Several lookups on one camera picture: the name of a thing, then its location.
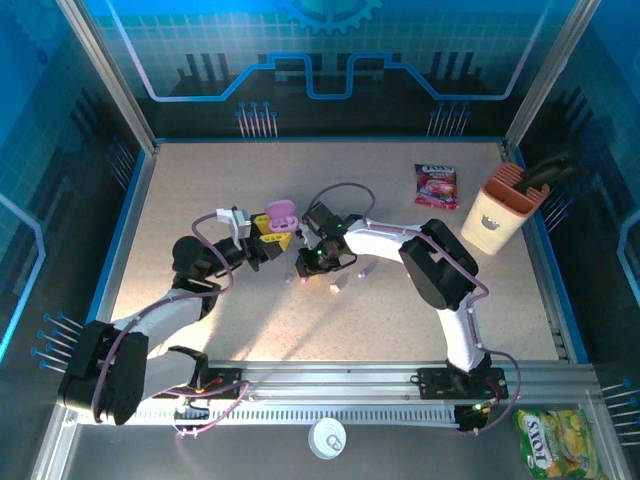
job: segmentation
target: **speckled surface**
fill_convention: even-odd
[[[458,172],[460,208],[416,205],[414,163],[450,165]],[[263,212],[290,198],[300,215],[320,189],[341,181],[369,186],[378,198],[372,219],[422,224],[442,219],[459,237],[476,192],[500,163],[495,144],[408,142],[166,144],[158,157],[114,319],[164,295],[170,286],[171,249],[190,234],[197,217],[216,208]],[[334,190],[323,198],[335,213],[362,213],[368,196]],[[215,243],[229,235],[212,223],[203,232]],[[403,265],[361,257],[338,273],[301,284],[294,271],[296,239],[276,261],[254,273],[243,266],[236,286],[211,315],[174,335],[175,344],[233,360],[442,360],[446,345],[437,314],[419,297]],[[495,257],[463,241],[491,295],[478,303],[484,343],[519,359],[557,359],[524,239],[518,233]],[[373,271],[364,279],[358,272]],[[342,289],[332,293],[329,285]]]

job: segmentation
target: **snack package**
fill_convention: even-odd
[[[416,164],[416,203],[429,207],[458,208],[456,171],[451,167]]]
[[[518,409],[512,418],[522,460],[535,478],[607,479],[581,410]]]

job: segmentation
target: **yellow snack bag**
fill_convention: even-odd
[[[512,418],[522,460],[535,478],[607,479],[581,410],[517,409]]]

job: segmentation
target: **beige cup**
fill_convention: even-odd
[[[549,185],[541,191],[529,187],[526,195],[514,190],[522,171],[513,163],[500,165],[478,192],[462,226],[462,237],[489,255],[498,253],[549,195]]]

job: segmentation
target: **red snack packet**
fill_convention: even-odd
[[[416,203],[447,210],[458,208],[456,171],[452,167],[417,163],[415,167],[418,182]]]

